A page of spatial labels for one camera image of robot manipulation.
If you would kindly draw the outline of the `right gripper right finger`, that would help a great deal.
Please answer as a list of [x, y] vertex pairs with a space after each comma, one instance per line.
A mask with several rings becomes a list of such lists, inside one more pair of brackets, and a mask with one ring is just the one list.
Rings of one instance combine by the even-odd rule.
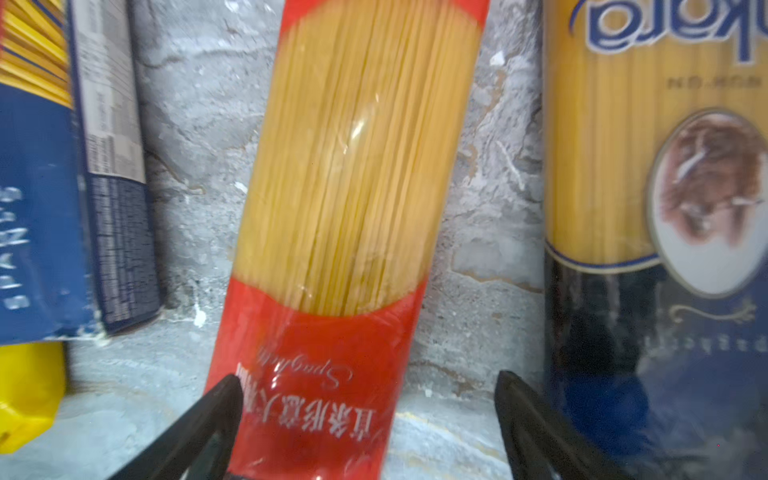
[[515, 373], [498, 373], [494, 406], [515, 479], [630, 479]]

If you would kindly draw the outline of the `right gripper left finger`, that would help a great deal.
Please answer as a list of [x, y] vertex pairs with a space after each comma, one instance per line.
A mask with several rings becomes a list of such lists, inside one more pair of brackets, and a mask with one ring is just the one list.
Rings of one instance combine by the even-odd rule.
[[225, 376], [111, 479], [225, 478], [243, 399], [240, 379]]

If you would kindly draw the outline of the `red spaghetti bag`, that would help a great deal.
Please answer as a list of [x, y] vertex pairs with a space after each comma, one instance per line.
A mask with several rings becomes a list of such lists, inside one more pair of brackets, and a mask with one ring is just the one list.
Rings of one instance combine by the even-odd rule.
[[238, 479], [376, 479], [485, 1], [289, 1], [207, 382]]

